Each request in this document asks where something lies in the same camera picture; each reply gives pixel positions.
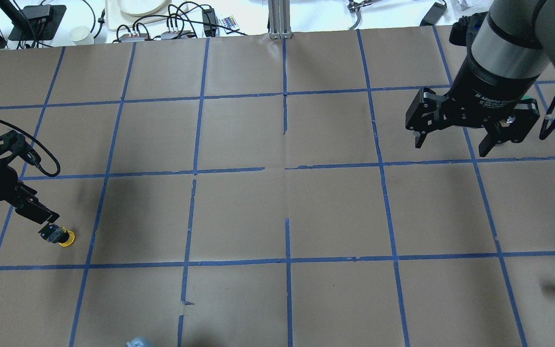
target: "white cup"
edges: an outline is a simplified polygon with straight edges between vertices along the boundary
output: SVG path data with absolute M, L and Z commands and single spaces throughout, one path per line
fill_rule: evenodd
M 70 31 L 70 40 L 72 40 L 77 46 L 81 46 L 83 44 L 94 44 L 91 31 L 86 26 L 80 26 L 72 29 Z

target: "light blue object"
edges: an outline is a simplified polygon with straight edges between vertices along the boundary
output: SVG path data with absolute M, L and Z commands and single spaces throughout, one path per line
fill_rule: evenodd
M 126 347 L 155 347 L 153 343 L 147 341 L 146 338 L 137 337 L 134 340 L 128 342 Z

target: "grid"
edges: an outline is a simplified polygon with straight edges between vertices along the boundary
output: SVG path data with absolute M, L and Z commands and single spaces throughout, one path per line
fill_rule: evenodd
M 445 68 L 445 73 L 447 74 L 447 79 L 449 80 L 449 85 L 432 85 L 431 88 L 448 88 L 450 84 L 453 83 L 451 73 L 449 72 L 449 66 L 447 64 L 447 59 L 445 57 L 445 52 L 438 35 L 436 27 L 433 27 L 434 36 L 436 38 L 436 44 L 438 46 L 438 51 L 440 52 L 441 59 Z M 23 265 L 23 266 L 0 266 L 0 271 L 5 270 L 55 270 L 55 269 L 77 269 L 83 270 L 82 280 L 80 283 L 75 315 L 73 319 L 73 325 L 71 328 L 71 335 L 69 340 L 69 346 L 75 345 L 75 334 L 77 331 L 77 323 L 79 321 L 79 315 L 81 312 L 81 307 L 83 306 L 83 295 L 84 289 L 86 288 L 88 273 L 91 269 L 98 268 L 152 268 L 152 267 L 177 267 L 183 270 L 183 280 L 181 283 L 181 301 L 184 305 L 193 305 L 191 302 L 187 301 L 187 281 L 188 281 L 188 271 L 190 267 L 204 267 L 204 266 L 243 266 L 243 265 L 258 265 L 258 264 L 285 264 L 286 266 L 286 292 L 287 292 L 287 341 L 289 346 L 294 345 L 293 330 L 297 327 L 293 326 L 293 295 L 297 295 L 293 292 L 291 285 L 291 266 L 292 264 L 299 263 L 331 263 L 331 262 L 392 262 L 395 276 L 395 289 L 398 300 L 399 316 L 401 318 L 401 329 L 403 332 L 403 341 L 406 346 L 410 346 L 410 336 L 409 336 L 409 325 L 407 310 L 405 308 L 405 297 L 403 295 L 403 287 L 400 273 L 401 261 L 409 260 L 440 260 L 440 259 L 480 259 L 480 258 L 493 258 L 498 259 L 500 262 L 500 267 L 502 270 L 502 276 L 504 283 L 506 285 L 507 294 L 509 301 L 511 303 L 511 310 L 513 311 L 515 324 L 518 330 L 521 345 L 526 347 L 527 336 L 522 327 L 522 320 L 520 319 L 520 312 L 515 300 L 515 295 L 513 288 L 511 286 L 511 279 L 509 278 L 509 272 L 505 264 L 505 259 L 509 257 L 541 257 L 541 256 L 553 256 L 555 251 L 513 251 L 504 252 L 500 245 L 498 235 L 496 234 L 496 227 L 494 218 L 491 213 L 491 208 L 489 205 L 489 200 L 486 193 L 486 187 L 484 185 L 484 180 L 480 172 L 479 165 L 481 163 L 489 162 L 524 162 L 524 161 L 546 161 L 555 160 L 555 156 L 545 157 L 545 158 L 490 158 L 490 159 L 478 159 L 475 155 L 472 141 L 469 136 L 469 132 L 463 129 L 465 141 L 469 150 L 470 158 L 464 160 L 424 160 L 424 161 L 384 161 L 383 152 L 381 145 L 379 145 L 379 131 L 377 130 L 377 119 L 376 112 L 374 108 L 373 92 L 383 92 L 392 90 L 416 90 L 420 86 L 399 86 L 399 87 L 383 87 L 383 88 L 372 88 L 370 83 L 370 72 L 368 71 L 368 60 L 370 57 L 366 57 L 366 51 L 364 49 L 363 39 L 361 31 L 357 30 L 357 44 L 360 50 L 360 59 L 363 64 L 363 73 L 365 76 L 366 87 L 358 89 L 349 90 L 320 90 L 320 91 L 299 91 L 299 92 L 289 92 L 287 88 L 287 46 L 288 41 L 282 42 L 282 70 L 283 70 L 283 92 L 282 93 L 258 93 L 258 94 L 233 94 L 233 95 L 205 95 L 205 83 L 207 79 L 207 61 L 209 56 L 210 44 L 212 40 L 207 39 L 204 45 L 204 56 L 203 56 L 203 66 L 202 66 L 202 82 L 200 84 L 200 94 L 198 96 L 190 97 L 166 97 L 166 98 L 156 98 L 156 99 L 127 99 L 126 93 L 128 90 L 128 82 L 130 81 L 130 74 L 132 71 L 132 63 L 134 61 L 134 55 L 137 51 L 136 42 L 132 44 L 132 52 L 130 54 L 130 59 L 127 66 L 125 83 L 123 84 L 123 91 L 120 100 L 110 100 L 110 101 L 91 101 L 86 103 L 49 103 L 51 98 L 51 92 L 53 91 L 53 86 L 57 79 L 60 66 L 64 55 L 66 54 L 66 48 L 62 48 L 59 55 L 59 61 L 55 68 L 55 72 L 51 79 L 49 85 L 48 93 L 44 103 L 42 105 L 16 105 L 16 106 L 0 106 L 0 110 L 3 109 L 16 109 L 16 108 L 39 108 L 40 118 L 38 119 L 37 126 L 34 131 L 34 136 L 38 135 L 42 119 L 47 109 L 52 107 L 70 107 L 70 106 L 86 106 L 86 105 L 118 105 L 117 117 L 115 119 L 114 132 L 110 141 L 110 150 L 108 152 L 108 160 L 106 162 L 106 170 L 104 173 L 100 174 L 73 174 L 73 175 L 61 175 L 55 178 L 45 177 L 45 176 L 30 176 L 26 174 L 25 164 L 21 178 L 25 181 L 33 180 L 73 180 L 80 178 L 101 178 L 103 180 L 102 191 L 99 197 L 99 202 L 97 204 L 97 213 L 95 215 L 95 222 L 92 230 L 91 241 L 88 249 L 88 254 L 86 255 L 86 261 L 84 264 L 52 264 L 52 265 Z M 547 105 L 544 100 L 541 85 L 544 84 L 555 84 L 555 81 L 538 81 L 535 83 L 535 88 L 539 94 L 539 97 L 544 103 L 544 108 Z M 375 256 L 361 256 L 361 257 L 292 257 L 291 256 L 291 227 L 290 220 L 287 218 L 284 223 L 284 241 L 285 241 L 285 251 L 286 257 L 278 257 L 271 259 L 246 259 L 246 260 L 231 260 L 231 261 L 191 261 L 191 244 L 194 239 L 194 209 L 195 209 L 195 196 L 197 190 L 198 181 L 196 178 L 192 180 L 191 194 L 190 194 L 190 204 L 189 204 L 189 217 L 187 222 L 187 236 L 185 242 L 185 258 L 183 261 L 171 261 L 171 262 L 137 262 L 137 263 L 125 263 L 125 264 L 92 264 L 91 259 L 94 251 L 95 244 L 95 234 L 99 227 L 102 206 L 106 197 L 106 186 L 110 178 L 113 177 L 132 177 L 132 176 L 168 176 L 168 175 L 192 175 L 194 177 L 198 175 L 206 174 L 223 174 L 228 172 L 260 172 L 266 170 L 265 167 L 239 167 L 239 168 L 225 168 L 225 169 L 199 169 L 198 168 L 198 151 L 200 147 L 200 137 L 201 128 L 203 126 L 203 103 L 207 99 L 234 99 L 234 98 L 249 98 L 249 97 L 271 97 L 271 96 L 283 96 L 284 114 L 283 114 L 283 125 L 284 134 L 289 129 L 289 108 L 288 108 L 288 97 L 293 95 L 304 95 L 304 94 L 343 94 L 343 93 L 366 93 L 368 97 L 369 109 L 370 109 L 370 124 L 372 125 L 372 132 L 374 136 L 374 144 L 376 150 L 377 161 L 376 162 L 361 162 L 361 163 L 350 163 L 350 164 L 314 164 L 314 165 L 299 165 L 296 167 L 286 167 L 285 171 L 298 171 L 298 170 L 309 170 L 309 169 L 339 169 L 339 168 L 357 168 L 357 167 L 377 167 L 380 171 L 381 177 L 381 188 L 383 193 L 383 207 L 386 211 L 386 219 L 388 226 L 388 236 L 390 240 L 390 255 L 375 255 Z M 113 155 L 115 151 L 115 144 L 117 140 L 117 133 L 119 131 L 119 121 L 121 119 L 121 114 L 124 105 L 132 103 L 153 103 L 158 101 L 185 101 L 194 100 L 198 101 L 198 120 L 196 125 L 196 141 L 194 146 L 194 164 L 191 171 L 175 171 L 175 172 L 111 172 L 111 165 L 113 160 Z M 453 165 L 453 164 L 471 164 L 474 172 L 476 174 L 476 180 L 478 182 L 478 187 L 480 189 L 480 195 L 484 203 L 485 212 L 489 222 L 489 228 L 491 230 L 491 236 L 495 242 L 495 252 L 489 253 L 465 253 L 465 254 L 398 254 L 398 249 L 394 234 L 394 221 L 392 219 L 392 206 L 390 204 L 390 195 L 388 193 L 388 184 L 385 175 L 385 168 L 392 166 L 407 166 L 407 165 Z M 6 236 L 7 227 L 11 216 L 13 214 L 13 209 L 10 208 L 7 213 L 7 217 L 0 234 L 0 247 Z M 183 334 L 185 333 L 185 315 L 179 316 L 178 320 L 178 345 L 183 344 Z

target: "yellow ring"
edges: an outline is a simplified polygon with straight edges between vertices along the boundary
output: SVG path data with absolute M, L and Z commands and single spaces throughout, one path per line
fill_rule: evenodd
M 59 242 L 59 246 L 67 247 L 74 242 L 74 239 L 75 239 L 74 233 L 71 230 L 66 230 L 66 232 L 68 233 L 68 235 L 70 235 L 70 237 L 68 237 L 68 241 L 66 242 Z

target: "black power adapter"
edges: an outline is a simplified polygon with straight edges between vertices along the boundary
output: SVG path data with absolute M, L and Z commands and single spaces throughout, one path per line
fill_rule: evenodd
M 218 27 L 214 27 L 218 24 L 218 18 L 215 16 L 214 9 L 202 9 L 202 21 L 205 23 L 213 24 L 213 26 L 208 26 L 203 24 L 203 29 L 205 30 L 205 37 L 215 37 Z

